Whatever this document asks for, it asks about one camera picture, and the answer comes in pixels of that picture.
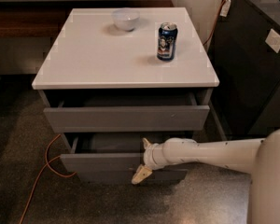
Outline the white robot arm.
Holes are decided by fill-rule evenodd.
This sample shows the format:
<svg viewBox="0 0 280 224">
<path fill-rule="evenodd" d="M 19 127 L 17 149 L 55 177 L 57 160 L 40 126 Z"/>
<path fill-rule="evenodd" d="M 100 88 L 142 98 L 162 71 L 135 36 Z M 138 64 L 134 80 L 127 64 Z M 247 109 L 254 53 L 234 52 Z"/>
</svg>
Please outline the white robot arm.
<svg viewBox="0 0 280 224">
<path fill-rule="evenodd" d="M 251 175 L 249 221 L 280 224 L 280 129 L 265 138 L 198 143 L 170 138 L 165 142 L 143 140 L 143 163 L 133 175 L 139 184 L 153 171 L 166 166 L 200 162 Z"/>
</svg>

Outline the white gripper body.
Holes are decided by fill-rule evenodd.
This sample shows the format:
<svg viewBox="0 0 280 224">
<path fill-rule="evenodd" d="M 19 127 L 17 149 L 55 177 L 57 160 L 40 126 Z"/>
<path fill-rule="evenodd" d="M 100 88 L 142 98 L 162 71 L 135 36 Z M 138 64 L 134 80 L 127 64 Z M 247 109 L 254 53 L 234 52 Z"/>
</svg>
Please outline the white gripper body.
<svg viewBox="0 0 280 224">
<path fill-rule="evenodd" d="M 148 144 L 144 148 L 144 163 L 151 170 L 159 170 L 171 164 L 168 146 L 165 144 Z"/>
</svg>

